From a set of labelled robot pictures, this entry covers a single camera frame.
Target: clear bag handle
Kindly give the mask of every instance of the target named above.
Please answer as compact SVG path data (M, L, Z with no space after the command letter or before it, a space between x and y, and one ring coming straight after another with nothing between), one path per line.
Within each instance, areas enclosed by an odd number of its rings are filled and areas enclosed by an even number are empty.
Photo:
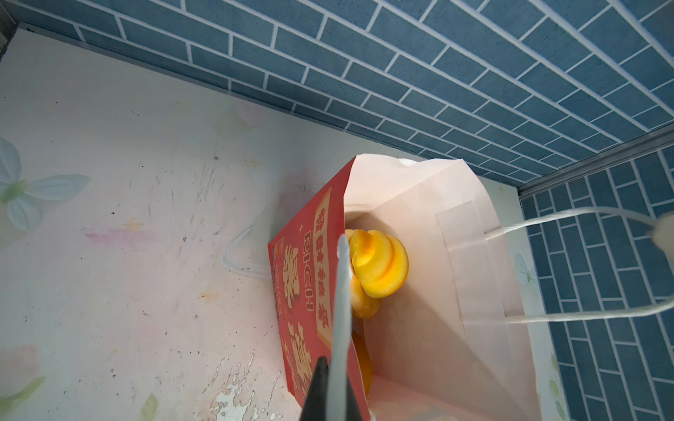
M569 209L561 212L556 212L554 214L541 216L539 218L533 218L510 226L497 228L495 230L486 232L485 237L486 239L490 239L501 236L506 232L519 230L521 228L524 228L525 226L537 225L543 222L555 221L563 218L568 218L571 216L578 216L582 214L594 214L594 213L620 215L635 221L639 221L643 224L652 226L654 228L658 226L659 221L650 218L644 214L639 214L637 212L633 212L626 209L617 209L615 207L604 207L604 206L578 207L576 209ZM611 310L611 311L578 311L575 313L555 313L551 315L508 316L505 318L505 322L537 323L548 321L577 321L577 320L593 320L593 319L616 319L620 317L643 317L655 315L657 313L661 313L671 308L674 308L674 296L668 297L666 300L659 302L658 304L635 307L633 309Z

